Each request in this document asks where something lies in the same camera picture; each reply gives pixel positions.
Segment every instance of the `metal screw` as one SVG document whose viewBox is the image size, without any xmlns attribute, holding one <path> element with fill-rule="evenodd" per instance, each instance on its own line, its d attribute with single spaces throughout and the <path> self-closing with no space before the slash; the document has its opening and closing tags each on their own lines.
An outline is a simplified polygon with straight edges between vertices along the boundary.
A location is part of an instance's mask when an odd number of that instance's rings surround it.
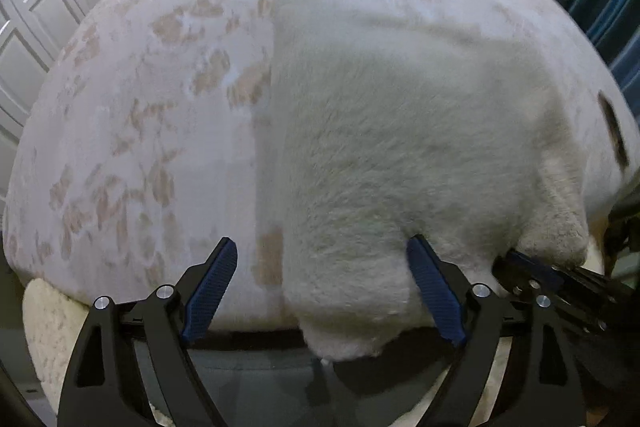
<svg viewBox="0 0 640 427">
<path fill-rule="evenodd" d="M 156 295 L 161 299 L 168 299 L 171 295 L 174 294 L 174 287 L 165 284 L 164 286 L 160 286 L 156 291 Z"/>
<path fill-rule="evenodd" d="M 551 306 L 551 299 L 546 295 L 538 295 L 536 297 L 536 302 L 541 308 L 549 308 L 549 306 Z"/>
<path fill-rule="evenodd" d="M 108 297 L 98 297 L 94 301 L 94 306 L 96 308 L 98 308 L 99 310 L 105 309 L 108 305 L 109 305 L 109 298 Z"/>
<path fill-rule="evenodd" d="M 491 290 L 484 284 L 476 284 L 473 288 L 476 297 L 484 298 L 491 295 Z"/>
</svg>

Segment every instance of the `fuzzy white fabric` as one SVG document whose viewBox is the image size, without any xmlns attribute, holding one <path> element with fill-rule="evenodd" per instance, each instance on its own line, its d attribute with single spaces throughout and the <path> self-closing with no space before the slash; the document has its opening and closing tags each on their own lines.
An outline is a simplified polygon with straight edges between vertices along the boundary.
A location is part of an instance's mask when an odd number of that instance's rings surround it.
<svg viewBox="0 0 640 427">
<path fill-rule="evenodd" d="M 56 415 L 66 367 L 87 313 L 86 306 L 42 279 L 33 279 L 24 291 L 22 319 L 31 361 Z M 159 425 L 173 427 L 174 423 L 152 405 L 151 410 Z"/>
<path fill-rule="evenodd" d="M 377 354 L 430 323 L 415 233 L 491 286 L 511 247 L 583 263 L 584 157 L 531 46 L 331 0 L 273 17 L 284 293 L 315 353 Z"/>
</svg>

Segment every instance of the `blue gripper pad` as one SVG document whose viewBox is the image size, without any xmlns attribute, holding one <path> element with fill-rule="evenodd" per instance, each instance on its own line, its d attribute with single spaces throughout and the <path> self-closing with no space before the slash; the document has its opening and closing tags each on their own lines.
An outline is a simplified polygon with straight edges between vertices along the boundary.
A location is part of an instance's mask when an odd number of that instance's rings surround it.
<svg viewBox="0 0 640 427">
<path fill-rule="evenodd" d="M 229 241 L 185 306 L 184 328 L 180 334 L 183 341 L 192 343 L 204 336 L 237 266 L 238 250 L 236 244 Z"/>
<path fill-rule="evenodd" d="M 466 337 L 462 306 L 438 269 L 435 252 L 412 237 L 406 244 L 406 257 L 422 302 L 433 315 L 440 336 L 458 346 Z"/>
</svg>

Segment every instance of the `dark hole in fabric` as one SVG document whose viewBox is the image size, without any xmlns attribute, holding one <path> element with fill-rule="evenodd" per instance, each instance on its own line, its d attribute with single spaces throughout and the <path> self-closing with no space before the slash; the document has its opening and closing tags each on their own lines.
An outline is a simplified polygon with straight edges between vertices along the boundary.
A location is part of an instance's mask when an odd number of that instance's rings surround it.
<svg viewBox="0 0 640 427">
<path fill-rule="evenodd" d="M 613 152 L 616 155 L 616 161 L 620 168 L 624 169 L 629 166 L 629 156 L 626 153 L 625 142 L 622 139 L 622 133 L 620 133 L 620 126 L 618 124 L 618 118 L 613 111 L 613 107 L 607 97 L 601 92 L 598 93 L 598 102 L 604 115 L 604 120 L 609 128 L 609 136 L 611 137 L 611 144 L 613 146 Z"/>
</svg>

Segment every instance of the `white fluffy blanket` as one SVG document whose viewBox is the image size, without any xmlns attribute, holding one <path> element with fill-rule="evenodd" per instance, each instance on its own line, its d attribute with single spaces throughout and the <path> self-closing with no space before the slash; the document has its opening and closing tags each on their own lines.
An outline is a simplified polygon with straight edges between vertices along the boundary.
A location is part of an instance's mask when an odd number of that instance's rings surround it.
<svg viewBox="0 0 640 427">
<path fill-rule="evenodd" d="M 428 323 L 416 233 L 494 286 L 511 247 L 585 261 L 584 157 L 526 42 L 330 0 L 275 0 L 273 16 L 284 292 L 316 353 L 372 355 Z"/>
</svg>

